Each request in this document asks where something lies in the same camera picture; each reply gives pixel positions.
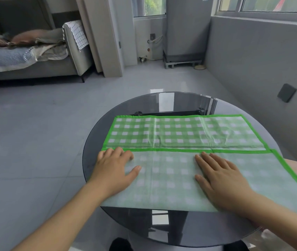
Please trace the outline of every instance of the white checkered towel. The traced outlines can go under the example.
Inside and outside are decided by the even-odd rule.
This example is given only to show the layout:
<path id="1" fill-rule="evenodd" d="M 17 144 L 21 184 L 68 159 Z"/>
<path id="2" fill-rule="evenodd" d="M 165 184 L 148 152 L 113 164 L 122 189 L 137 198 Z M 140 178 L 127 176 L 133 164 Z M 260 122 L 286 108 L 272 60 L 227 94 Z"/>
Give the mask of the white checkered towel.
<path id="1" fill-rule="evenodd" d="M 64 25 L 68 25 L 71 28 L 71 32 L 73 33 L 75 42 L 79 50 L 83 49 L 85 46 L 88 45 L 88 40 L 86 38 L 81 20 L 67 22 Z"/>

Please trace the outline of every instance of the left hand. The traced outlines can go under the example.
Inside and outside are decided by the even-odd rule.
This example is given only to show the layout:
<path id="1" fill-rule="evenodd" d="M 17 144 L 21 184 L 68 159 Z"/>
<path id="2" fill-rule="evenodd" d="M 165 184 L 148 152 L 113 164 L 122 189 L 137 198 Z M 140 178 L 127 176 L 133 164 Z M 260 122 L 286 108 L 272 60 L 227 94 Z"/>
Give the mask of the left hand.
<path id="1" fill-rule="evenodd" d="M 141 166 L 134 167 L 125 175 L 125 164 L 134 158 L 131 151 L 124 152 L 122 148 L 109 148 L 99 152 L 96 164 L 87 184 L 94 184 L 107 199 L 125 190 L 138 176 Z"/>

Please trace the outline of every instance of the window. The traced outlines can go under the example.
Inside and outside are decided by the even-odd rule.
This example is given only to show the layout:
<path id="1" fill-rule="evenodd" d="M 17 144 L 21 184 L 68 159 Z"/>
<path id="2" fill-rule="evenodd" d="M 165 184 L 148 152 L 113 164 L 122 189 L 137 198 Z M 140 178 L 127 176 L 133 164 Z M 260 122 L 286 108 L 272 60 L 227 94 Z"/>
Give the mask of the window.
<path id="1" fill-rule="evenodd" d="M 218 0 L 216 15 L 297 22 L 297 0 Z"/>
<path id="2" fill-rule="evenodd" d="M 297 12 L 297 0 L 245 0 L 242 10 Z"/>
<path id="3" fill-rule="evenodd" d="M 221 0 L 220 11 L 235 11 L 237 8 L 238 0 Z"/>
<path id="4" fill-rule="evenodd" d="M 166 0 L 132 0 L 134 17 L 163 15 L 166 13 Z"/>

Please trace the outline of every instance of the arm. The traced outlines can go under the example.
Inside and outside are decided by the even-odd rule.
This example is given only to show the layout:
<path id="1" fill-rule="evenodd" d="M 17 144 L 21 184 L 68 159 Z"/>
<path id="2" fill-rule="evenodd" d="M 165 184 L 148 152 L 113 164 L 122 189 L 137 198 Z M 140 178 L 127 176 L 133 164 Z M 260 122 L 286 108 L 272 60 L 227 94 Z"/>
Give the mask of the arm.
<path id="1" fill-rule="evenodd" d="M 205 152 L 195 159 L 208 180 L 195 179 L 213 204 L 268 228 L 297 250 L 297 213 L 255 193 L 232 162 Z"/>
<path id="2" fill-rule="evenodd" d="M 136 166 L 128 175 L 124 173 L 126 162 L 133 158 L 132 152 L 123 152 L 121 148 L 100 152 L 87 184 L 13 251 L 68 251 L 94 210 L 106 198 L 126 189 L 138 176 L 140 166 Z"/>

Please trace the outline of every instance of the gray tiled floor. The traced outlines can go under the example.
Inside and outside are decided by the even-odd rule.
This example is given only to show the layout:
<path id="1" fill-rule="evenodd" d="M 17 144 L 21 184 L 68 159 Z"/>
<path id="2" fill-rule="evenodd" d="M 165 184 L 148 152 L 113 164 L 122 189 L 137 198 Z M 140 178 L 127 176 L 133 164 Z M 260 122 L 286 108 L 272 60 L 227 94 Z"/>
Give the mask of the gray tiled floor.
<path id="1" fill-rule="evenodd" d="M 20 242 L 84 184 L 85 139 L 114 106 L 151 89 L 164 89 L 211 95 L 243 108 L 208 71 L 192 67 L 165 70 L 154 62 L 128 67 L 122 78 L 94 74 L 84 84 L 76 77 L 70 80 L 0 88 L 0 250 Z M 99 237 L 99 222 L 108 218 L 101 210 L 96 213 L 100 216 L 87 223 L 75 247 L 86 251 L 108 245 L 120 234 L 113 232 L 94 243 L 90 231 Z"/>

